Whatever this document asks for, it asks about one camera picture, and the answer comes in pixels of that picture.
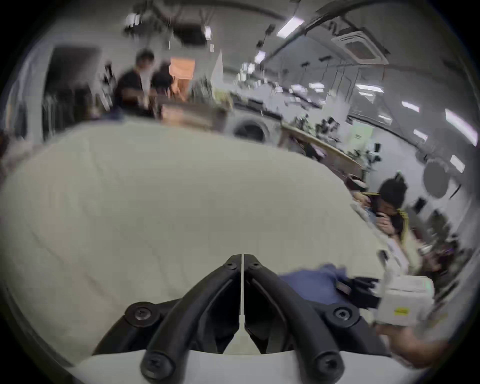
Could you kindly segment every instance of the yellow label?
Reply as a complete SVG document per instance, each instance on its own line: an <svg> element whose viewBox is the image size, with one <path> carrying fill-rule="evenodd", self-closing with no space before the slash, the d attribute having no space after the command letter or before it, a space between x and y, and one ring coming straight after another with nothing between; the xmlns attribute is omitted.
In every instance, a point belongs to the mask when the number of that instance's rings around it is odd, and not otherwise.
<svg viewBox="0 0 480 384"><path fill-rule="evenodd" d="M398 308L395 308L394 310L394 314L396 316L407 316L409 312L410 312L410 309L405 307L398 307Z"/></svg>

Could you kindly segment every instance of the white cloth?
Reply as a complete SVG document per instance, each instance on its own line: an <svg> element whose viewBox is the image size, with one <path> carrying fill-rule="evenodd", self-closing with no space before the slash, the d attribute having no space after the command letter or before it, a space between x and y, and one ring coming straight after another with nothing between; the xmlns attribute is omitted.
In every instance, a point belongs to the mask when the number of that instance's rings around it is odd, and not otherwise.
<svg viewBox="0 0 480 384"><path fill-rule="evenodd" d="M180 298L236 253L279 274L332 262L381 278L350 201L325 166L281 149L158 121L83 124L5 181L3 278L76 363L130 304Z"/></svg>

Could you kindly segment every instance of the fluorescent light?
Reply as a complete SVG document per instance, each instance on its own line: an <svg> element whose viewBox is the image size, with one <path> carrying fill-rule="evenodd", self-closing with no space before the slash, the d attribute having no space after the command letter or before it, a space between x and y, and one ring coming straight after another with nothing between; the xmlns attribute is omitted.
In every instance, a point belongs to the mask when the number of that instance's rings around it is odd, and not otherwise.
<svg viewBox="0 0 480 384"><path fill-rule="evenodd" d="M323 85L322 83L310 83L310 84L308 84L308 86L312 89L324 88L325 87L325 85Z"/></svg>
<svg viewBox="0 0 480 384"><path fill-rule="evenodd" d="M305 88L303 85L301 84L293 84L292 85L292 89L295 91L295 92L302 92L302 93L307 93L308 90L307 88Z"/></svg>
<svg viewBox="0 0 480 384"><path fill-rule="evenodd" d="M365 91L373 91L373 92L381 92L383 93L384 90L376 85L366 85L366 84L355 84L358 89L364 89Z"/></svg>
<svg viewBox="0 0 480 384"><path fill-rule="evenodd" d="M258 51L257 56L255 56L255 62L260 64L265 59L266 53L263 51Z"/></svg>
<svg viewBox="0 0 480 384"><path fill-rule="evenodd" d="M247 72L249 74L252 74L254 71L255 71L255 64L253 63L248 64Z"/></svg>
<svg viewBox="0 0 480 384"><path fill-rule="evenodd" d="M462 132L465 137L474 145L477 146L479 140L479 134L476 130L472 128L470 124L468 124L465 120L463 120L460 116L453 113L449 109L445 109L445 118L446 120L452 124L455 128L457 128L460 132Z"/></svg>
<svg viewBox="0 0 480 384"><path fill-rule="evenodd" d="M423 139L423 141L427 141L428 139L428 135L424 134L423 132L417 131L416 129L413 130L413 134Z"/></svg>
<svg viewBox="0 0 480 384"><path fill-rule="evenodd" d="M411 104L411 103L409 103L409 102L407 102L407 101L402 101L402 105L403 105L404 107L407 107L407 108L409 108L409 109L414 110L415 112L420 112L420 107L417 107L416 105Z"/></svg>
<svg viewBox="0 0 480 384"><path fill-rule="evenodd" d="M207 40L212 40L212 28L210 28L209 26L205 27L205 38Z"/></svg>
<svg viewBox="0 0 480 384"><path fill-rule="evenodd" d="M457 156L452 155L450 163L452 163L454 167L458 169L458 172L463 173L463 170L465 169L465 164L463 164Z"/></svg>
<svg viewBox="0 0 480 384"><path fill-rule="evenodd" d="M295 31L299 26L303 24L303 20L298 17L293 16L287 23L280 29L277 33L278 37L286 38L293 31Z"/></svg>

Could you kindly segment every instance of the black hair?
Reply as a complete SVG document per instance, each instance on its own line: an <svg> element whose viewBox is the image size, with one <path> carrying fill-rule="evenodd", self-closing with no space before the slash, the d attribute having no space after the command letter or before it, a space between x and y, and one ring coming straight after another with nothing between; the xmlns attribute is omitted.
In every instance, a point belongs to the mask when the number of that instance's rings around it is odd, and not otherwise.
<svg viewBox="0 0 480 384"><path fill-rule="evenodd" d="M149 49L143 49L140 52L137 53L137 57L135 58L135 64L138 64L139 62L143 60L150 60L153 61L155 60L155 55L153 52Z"/></svg>
<svg viewBox="0 0 480 384"><path fill-rule="evenodd" d="M162 61L160 68L158 69L160 73L170 74L170 61Z"/></svg>
<svg viewBox="0 0 480 384"><path fill-rule="evenodd" d="M408 186L405 179L398 172L393 179L387 179L378 190L380 198L393 205L396 209L400 208L405 200L405 192Z"/></svg>

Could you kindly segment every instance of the washing machine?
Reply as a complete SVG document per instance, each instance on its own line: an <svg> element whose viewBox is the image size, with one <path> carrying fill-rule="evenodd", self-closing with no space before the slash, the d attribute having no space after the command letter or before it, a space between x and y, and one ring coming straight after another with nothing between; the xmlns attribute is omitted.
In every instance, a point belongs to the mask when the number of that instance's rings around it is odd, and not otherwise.
<svg viewBox="0 0 480 384"><path fill-rule="evenodd" d="M268 116L261 109L234 107L228 112L224 134L238 139L277 146L280 141L281 118Z"/></svg>

